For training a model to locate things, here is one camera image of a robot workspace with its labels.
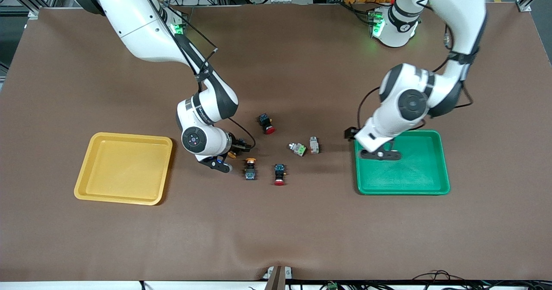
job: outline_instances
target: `table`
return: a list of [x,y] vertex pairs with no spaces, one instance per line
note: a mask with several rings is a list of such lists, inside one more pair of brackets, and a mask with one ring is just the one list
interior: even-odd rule
[[[73,188],[94,133],[177,139],[174,113],[194,93],[191,71],[134,58],[102,16],[42,9],[0,93],[0,280],[252,280],[272,265],[299,279],[436,269],[552,279],[552,71],[530,13],[514,3],[488,9],[467,81],[475,105],[428,121],[442,135],[452,186],[437,197],[357,194],[342,138],[392,66],[444,60],[433,13],[392,49],[339,5],[195,9],[192,23],[219,46],[212,64],[240,99],[235,119],[257,139],[248,156],[259,180],[209,170],[175,144],[154,207],[77,200]],[[363,120],[377,105],[367,101]],[[254,120],[264,112],[277,128],[270,136]],[[321,154],[287,150],[310,136]],[[288,166],[284,187],[272,185],[276,163]]]

